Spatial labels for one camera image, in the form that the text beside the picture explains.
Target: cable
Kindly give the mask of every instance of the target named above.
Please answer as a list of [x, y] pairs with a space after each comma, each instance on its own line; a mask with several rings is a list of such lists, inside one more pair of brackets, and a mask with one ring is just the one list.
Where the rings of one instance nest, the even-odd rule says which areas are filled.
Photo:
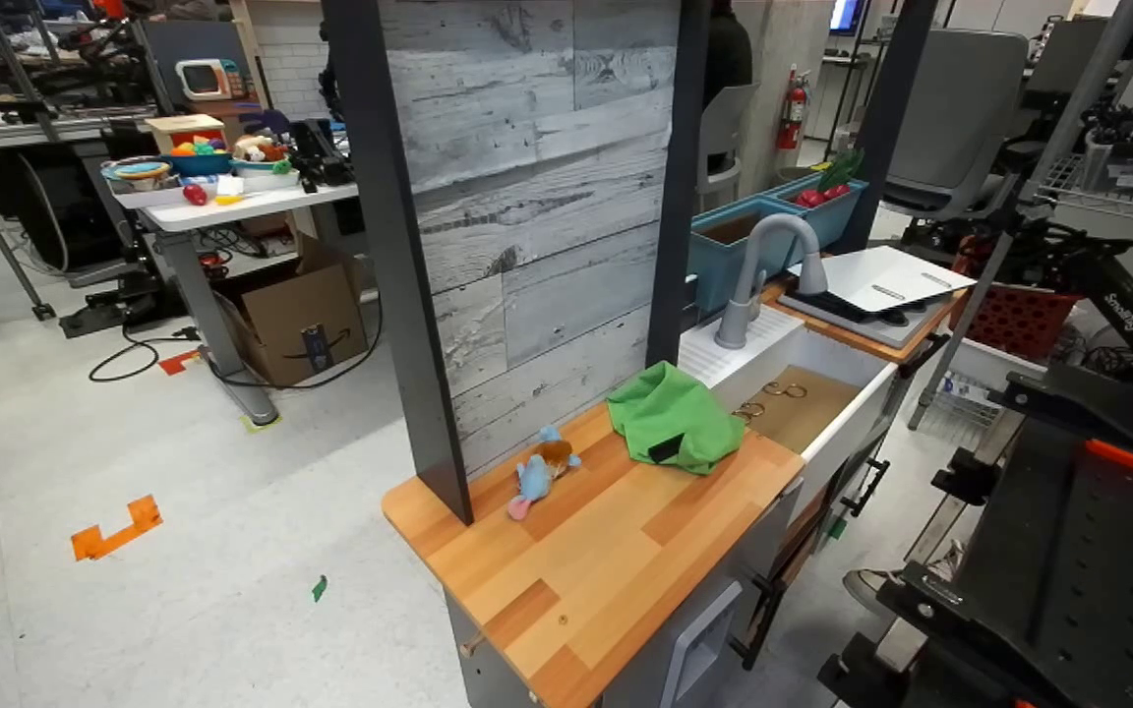
[[[123, 349], [113, 349], [109, 359], [101, 359], [101, 363], [85, 372], [85, 383], [94, 383], [94, 387], [118, 387], [118, 383], [142, 379], [142, 372], [150, 372], [150, 371], [160, 363], [157, 342], [202, 342], [202, 338], [195, 338], [195, 325], [182, 325], [182, 332], [173, 332], [168, 338], [131, 338], [131, 332], [123, 332], [123, 338], [127, 338], [131, 345], [123, 345]], [[133, 365], [133, 371], [123, 371], [123, 372], [101, 372], [101, 371], [109, 371], [113, 363], [131, 359], [133, 349], [144, 349], [150, 363], [142, 363], [142, 365]]]

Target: black pole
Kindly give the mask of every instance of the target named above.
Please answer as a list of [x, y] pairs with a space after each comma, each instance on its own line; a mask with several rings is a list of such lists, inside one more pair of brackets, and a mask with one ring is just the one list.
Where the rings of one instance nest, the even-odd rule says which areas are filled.
[[863, 176], [873, 190], [855, 210], [855, 222], [847, 227], [847, 247], [866, 247], [873, 237], [873, 222], [883, 206], [879, 193], [888, 176], [894, 147], [910, 116], [934, 11], [938, 11], [938, 0], [905, 0], [897, 15], [894, 41], [888, 41], [888, 53], [885, 53], [885, 62], [883, 62], [883, 75], [866, 109], [866, 126], [863, 126], [863, 155], [866, 155]]
[[473, 494], [439, 359], [437, 307], [422, 254], [400, 117], [387, 62], [383, 11], [374, 0], [327, 0], [331, 53], [363, 185], [371, 261], [383, 291], [383, 325], [396, 359], [400, 411], [416, 475], [473, 523]]
[[662, 237], [644, 363], [675, 363], [683, 332], [687, 231], [696, 210], [700, 95], [707, 75], [707, 0], [682, 0], [674, 147], [662, 193]]

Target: floor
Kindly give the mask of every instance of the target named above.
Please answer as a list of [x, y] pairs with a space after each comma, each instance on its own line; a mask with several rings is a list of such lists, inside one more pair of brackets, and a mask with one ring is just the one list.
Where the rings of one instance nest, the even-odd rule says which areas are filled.
[[[79, 307], [32, 272], [58, 312]], [[412, 467], [387, 349], [331, 390], [275, 393], [285, 421], [247, 429], [206, 371], [89, 387], [118, 345], [32, 323], [0, 266], [0, 708], [460, 708], [439, 591], [376, 511]], [[888, 442], [883, 501], [809, 560], [727, 704], [833, 704], [814, 673], [868, 624], [843, 573], [897, 567], [948, 451], [905, 429]], [[70, 534], [127, 523], [136, 494], [165, 523], [74, 563]]]

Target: gray wood panel wall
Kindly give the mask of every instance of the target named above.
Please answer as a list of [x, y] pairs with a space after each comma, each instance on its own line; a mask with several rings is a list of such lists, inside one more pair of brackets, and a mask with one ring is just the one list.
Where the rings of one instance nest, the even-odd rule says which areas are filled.
[[644, 363], [674, 0], [383, 0], [467, 471]]

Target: faucet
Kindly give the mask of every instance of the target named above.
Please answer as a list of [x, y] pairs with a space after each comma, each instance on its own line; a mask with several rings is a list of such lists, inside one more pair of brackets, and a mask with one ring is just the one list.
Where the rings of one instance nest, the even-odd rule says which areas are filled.
[[803, 243], [797, 296], [821, 296], [830, 286], [828, 266], [820, 261], [820, 231], [803, 215], [776, 211], [776, 215], [761, 222], [753, 227], [753, 241], [749, 241], [749, 261], [741, 266], [736, 296], [727, 299], [727, 312], [724, 312], [721, 332], [716, 332], [716, 342], [724, 349], [744, 349], [749, 345], [753, 323], [761, 313], [761, 299], [754, 299], [761, 243], [770, 231], [796, 231], [797, 243]]

